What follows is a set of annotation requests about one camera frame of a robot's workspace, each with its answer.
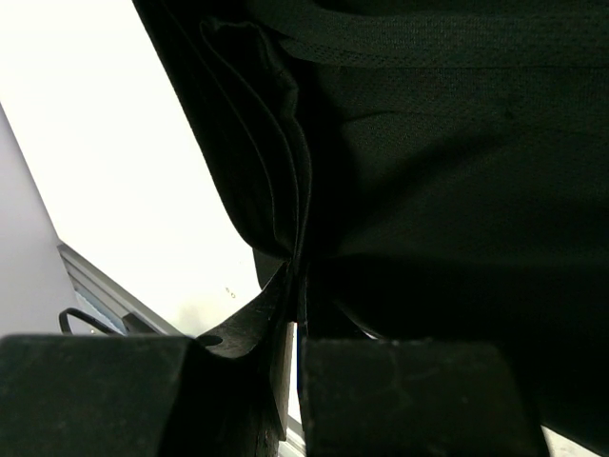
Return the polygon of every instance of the black plastic piece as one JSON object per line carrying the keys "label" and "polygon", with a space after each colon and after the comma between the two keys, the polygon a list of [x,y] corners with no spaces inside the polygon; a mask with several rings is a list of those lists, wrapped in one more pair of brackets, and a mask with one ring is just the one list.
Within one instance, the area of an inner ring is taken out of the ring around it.
{"label": "black plastic piece", "polygon": [[0,341],[5,457],[275,456],[275,407],[254,358],[188,338]]}
{"label": "black plastic piece", "polygon": [[125,325],[125,329],[127,330],[127,334],[129,335],[137,335],[137,334],[159,334],[157,330],[149,326],[146,322],[140,319],[138,316],[133,314],[132,312],[123,316],[123,324]]}
{"label": "black plastic piece", "polygon": [[303,340],[308,457],[548,457],[537,415],[483,343]]}

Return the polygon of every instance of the black bag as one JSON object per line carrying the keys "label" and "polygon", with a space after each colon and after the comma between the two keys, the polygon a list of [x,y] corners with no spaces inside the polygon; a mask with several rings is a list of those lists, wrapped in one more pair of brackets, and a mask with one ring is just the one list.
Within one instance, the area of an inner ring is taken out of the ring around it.
{"label": "black bag", "polygon": [[605,1],[135,3],[261,283],[497,341],[609,452]]}

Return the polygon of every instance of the hole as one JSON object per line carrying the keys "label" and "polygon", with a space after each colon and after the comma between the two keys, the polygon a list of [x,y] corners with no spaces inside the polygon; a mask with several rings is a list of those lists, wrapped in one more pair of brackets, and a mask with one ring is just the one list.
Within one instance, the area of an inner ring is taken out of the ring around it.
{"label": "hole", "polygon": [[197,338],[197,341],[207,348],[209,346],[218,346],[223,342],[223,339],[216,335],[201,335]]}

